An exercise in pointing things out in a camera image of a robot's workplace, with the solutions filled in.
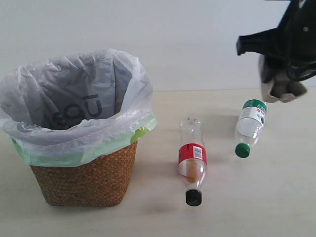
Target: white table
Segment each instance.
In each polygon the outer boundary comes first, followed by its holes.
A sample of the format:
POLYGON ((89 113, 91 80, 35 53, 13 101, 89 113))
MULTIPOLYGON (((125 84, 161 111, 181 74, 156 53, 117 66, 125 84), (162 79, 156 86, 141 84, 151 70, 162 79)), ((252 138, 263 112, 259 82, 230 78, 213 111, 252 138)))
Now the white table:
POLYGON ((122 203, 52 207, 30 168, 0 134, 0 237, 313 237, 316 235, 316 88, 269 104, 247 159, 235 156, 234 128, 259 90, 160 92, 158 126, 139 141, 122 203), (177 173, 180 119, 204 120, 208 176, 199 207, 185 204, 177 173))

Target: green bottle cap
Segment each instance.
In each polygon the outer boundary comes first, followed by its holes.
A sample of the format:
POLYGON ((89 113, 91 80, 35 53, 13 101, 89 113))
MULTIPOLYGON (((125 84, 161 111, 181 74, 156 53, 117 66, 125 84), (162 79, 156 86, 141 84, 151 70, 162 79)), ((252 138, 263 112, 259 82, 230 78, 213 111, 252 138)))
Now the green bottle cap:
POLYGON ((250 154, 250 147, 245 143, 239 143, 235 148, 235 153, 240 158, 247 158, 250 154))

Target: black bottle cap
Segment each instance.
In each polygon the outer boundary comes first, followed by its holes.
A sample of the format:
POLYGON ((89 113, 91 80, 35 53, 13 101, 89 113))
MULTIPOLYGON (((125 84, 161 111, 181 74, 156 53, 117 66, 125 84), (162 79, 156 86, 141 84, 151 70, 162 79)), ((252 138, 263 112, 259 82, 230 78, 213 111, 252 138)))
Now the black bottle cap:
POLYGON ((186 191, 186 203, 189 206, 199 206, 202 203, 202 193, 197 189, 186 191))

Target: woven basket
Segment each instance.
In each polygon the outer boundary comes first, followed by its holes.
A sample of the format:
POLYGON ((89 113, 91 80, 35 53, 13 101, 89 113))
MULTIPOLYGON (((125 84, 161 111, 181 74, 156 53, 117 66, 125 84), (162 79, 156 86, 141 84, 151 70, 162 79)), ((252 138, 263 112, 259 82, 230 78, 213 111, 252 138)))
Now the woven basket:
POLYGON ((115 206, 126 193, 136 148, 137 142, 78 167, 31 165, 31 169, 50 205, 115 206))

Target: empty plastic bottle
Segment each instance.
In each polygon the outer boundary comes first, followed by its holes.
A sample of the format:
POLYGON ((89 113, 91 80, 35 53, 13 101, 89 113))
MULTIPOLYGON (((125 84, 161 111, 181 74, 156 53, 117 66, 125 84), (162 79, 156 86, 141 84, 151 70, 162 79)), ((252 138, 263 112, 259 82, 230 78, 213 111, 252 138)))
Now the empty plastic bottle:
POLYGON ((202 202, 201 185, 207 173, 206 150, 202 135, 202 122, 187 118, 181 122, 179 172, 186 184, 186 203, 199 206, 202 202))
POLYGON ((254 146, 266 120, 267 105, 260 100, 248 100, 241 111, 235 128, 237 146, 235 153, 240 158, 247 158, 254 146))

